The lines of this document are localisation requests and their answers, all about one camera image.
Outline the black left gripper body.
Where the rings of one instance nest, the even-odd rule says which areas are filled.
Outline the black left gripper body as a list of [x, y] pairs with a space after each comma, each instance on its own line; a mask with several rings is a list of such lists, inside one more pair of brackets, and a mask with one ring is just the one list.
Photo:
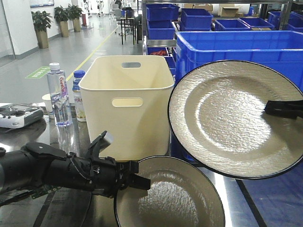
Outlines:
[[104, 131], [91, 142], [85, 157], [70, 152], [64, 158], [55, 158], [45, 173], [45, 183], [109, 198], [127, 187], [139, 189], [138, 162], [99, 157], [111, 143], [109, 132]]

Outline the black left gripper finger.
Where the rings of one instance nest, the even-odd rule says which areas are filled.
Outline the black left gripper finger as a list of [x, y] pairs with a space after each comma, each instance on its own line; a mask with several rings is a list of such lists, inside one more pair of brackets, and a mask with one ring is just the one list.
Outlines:
[[149, 190], [151, 188], [151, 180], [144, 178], [139, 175], [130, 174], [128, 177], [129, 187], [140, 189], [140, 190]]

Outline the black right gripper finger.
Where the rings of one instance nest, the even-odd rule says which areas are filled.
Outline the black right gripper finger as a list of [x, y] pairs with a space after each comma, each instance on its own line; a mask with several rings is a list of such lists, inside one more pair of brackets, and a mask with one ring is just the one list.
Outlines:
[[271, 101], [265, 106], [265, 113], [273, 116], [296, 119], [303, 117], [303, 101]]

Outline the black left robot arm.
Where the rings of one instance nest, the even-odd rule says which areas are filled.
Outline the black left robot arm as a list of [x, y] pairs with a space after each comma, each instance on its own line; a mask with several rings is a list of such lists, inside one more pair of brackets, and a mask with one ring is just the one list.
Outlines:
[[111, 143], [110, 134], [104, 131], [91, 142], [85, 157], [38, 142], [29, 142], [20, 150], [2, 152], [0, 192], [51, 185], [112, 198], [127, 187], [149, 190], [151, 181], [138, 176], [138, 162], [99, 157]]

